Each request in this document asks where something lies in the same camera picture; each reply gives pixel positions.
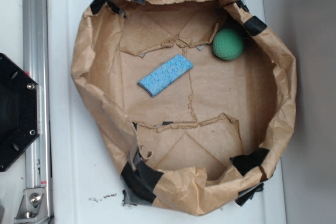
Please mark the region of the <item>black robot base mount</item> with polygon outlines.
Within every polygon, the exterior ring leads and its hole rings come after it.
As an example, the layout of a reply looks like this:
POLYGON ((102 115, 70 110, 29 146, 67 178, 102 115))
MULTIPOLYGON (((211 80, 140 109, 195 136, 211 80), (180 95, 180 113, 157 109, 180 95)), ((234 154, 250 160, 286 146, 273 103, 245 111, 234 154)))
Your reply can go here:
POLYGON ((1 172, 39 136, 38 84, 1 54, 1 172))

